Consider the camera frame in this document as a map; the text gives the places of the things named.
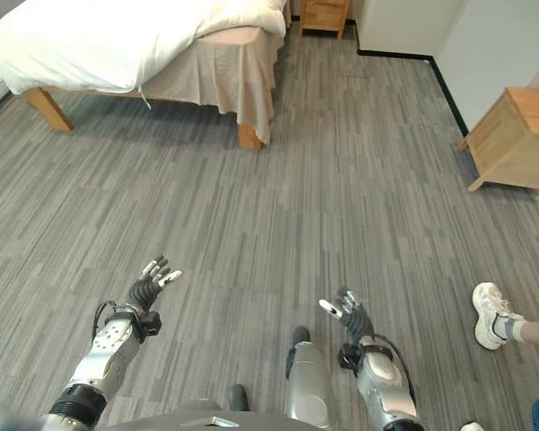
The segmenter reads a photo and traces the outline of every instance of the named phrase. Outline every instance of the black robotic glove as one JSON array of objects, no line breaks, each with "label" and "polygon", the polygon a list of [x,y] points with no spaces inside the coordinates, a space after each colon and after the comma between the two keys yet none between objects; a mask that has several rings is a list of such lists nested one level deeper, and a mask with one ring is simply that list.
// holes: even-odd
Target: black robotic glove
[{"label": "black robotic glove", "polygon": [[345,327],[355,344],[364,336],[374,337],[374,324],[369,319],[363,305],[359,303],[353,292],[347,289],[338,290],[335,305],[321,299],[320,306]]},{"label": "black robotic glove", "polygon": [[140,278],[129,289],[127,303],[149,312],[158,294],[163,291],[165,286],[181,276],[181,271],[171,271],[166,267],[167,263],[168,259],[163,256],[158,256],[150,261],[142,269]]}]

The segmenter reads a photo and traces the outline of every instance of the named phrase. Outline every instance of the shoe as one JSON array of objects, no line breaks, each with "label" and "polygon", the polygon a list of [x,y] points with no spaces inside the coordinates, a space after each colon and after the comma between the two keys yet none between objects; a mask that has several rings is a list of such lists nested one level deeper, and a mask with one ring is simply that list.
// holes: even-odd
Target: shoe
[{"label": "shoe", "polygon": [[498,317],[509,317],[516,321],[523,320],[523,316],[511,311],[500,290],[490,282],[480,283],[473,289],[473,307],[479,314],[475,325],[475,338],[488,350],[497,350],[509,341],[494,330],[495,320]]},{"label": "shoe", "polygon": [[459,431],[485,431],[477,422],[469,422],[463,425]]}]

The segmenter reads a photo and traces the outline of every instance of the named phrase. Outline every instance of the sock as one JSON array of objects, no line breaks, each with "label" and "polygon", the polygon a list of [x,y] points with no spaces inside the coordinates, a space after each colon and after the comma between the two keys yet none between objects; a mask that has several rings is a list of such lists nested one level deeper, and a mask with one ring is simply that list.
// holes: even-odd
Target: sock
[{"label": "sock", "polygon": [[523,318],[514,319],[508,316],[497,316],[493,322],[493,332],[502,339],[515,339],[523,341],[521,338],[521,328],[526,322]]}]

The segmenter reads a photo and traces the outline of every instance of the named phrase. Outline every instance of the wooden side table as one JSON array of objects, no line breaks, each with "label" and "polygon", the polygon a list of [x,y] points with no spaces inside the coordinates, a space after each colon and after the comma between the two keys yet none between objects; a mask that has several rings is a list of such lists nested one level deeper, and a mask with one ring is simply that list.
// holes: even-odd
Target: wooden side table
[{"label": "wooden side table", "polygon": [[343,37],[351,0],[303,0],[299,35],[305,29],[337,31]]},{"label": "wooden side table", "polygon": [[539,91],[506,88],[457,151],[468,147],[479,171],[469,191],[483,182],[539,189]]}]

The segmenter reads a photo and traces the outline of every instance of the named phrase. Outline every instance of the white duvet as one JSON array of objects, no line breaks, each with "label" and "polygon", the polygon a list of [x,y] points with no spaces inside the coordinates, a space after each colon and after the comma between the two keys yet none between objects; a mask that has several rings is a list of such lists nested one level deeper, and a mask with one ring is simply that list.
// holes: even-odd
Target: white duvet
[{"label": "white duvet", "polygon": [[251,25],[285,35],[286,1],[26,0],[0,20],[0,74],[14,94],[130,92],[210,32]]}]

